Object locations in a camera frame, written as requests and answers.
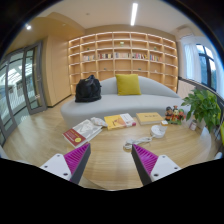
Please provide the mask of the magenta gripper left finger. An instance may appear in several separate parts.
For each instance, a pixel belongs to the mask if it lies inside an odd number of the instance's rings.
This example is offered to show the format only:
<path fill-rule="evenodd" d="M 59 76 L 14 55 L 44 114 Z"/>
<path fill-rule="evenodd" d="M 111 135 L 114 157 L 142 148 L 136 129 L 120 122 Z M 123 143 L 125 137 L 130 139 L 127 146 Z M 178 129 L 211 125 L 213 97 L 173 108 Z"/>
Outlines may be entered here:
<path fill-rule="evenodd" d="M 78 184 L 90 154 L 90 144 L 84 144 L 65 155 L 55 154 L 41 166 L 41 169 Z"/>

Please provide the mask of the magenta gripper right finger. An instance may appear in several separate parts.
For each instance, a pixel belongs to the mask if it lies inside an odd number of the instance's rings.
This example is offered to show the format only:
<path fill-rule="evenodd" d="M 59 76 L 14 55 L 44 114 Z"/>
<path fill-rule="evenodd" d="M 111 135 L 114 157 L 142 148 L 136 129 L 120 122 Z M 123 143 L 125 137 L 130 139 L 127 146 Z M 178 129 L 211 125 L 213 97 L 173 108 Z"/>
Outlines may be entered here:
<path fill-rule="evenodd" d="M 132 145 L 131 154 L 143 185 L 148 185 L 180 170 L 180 167 L 168 156 L 157 156 L 135 144 Z"/>

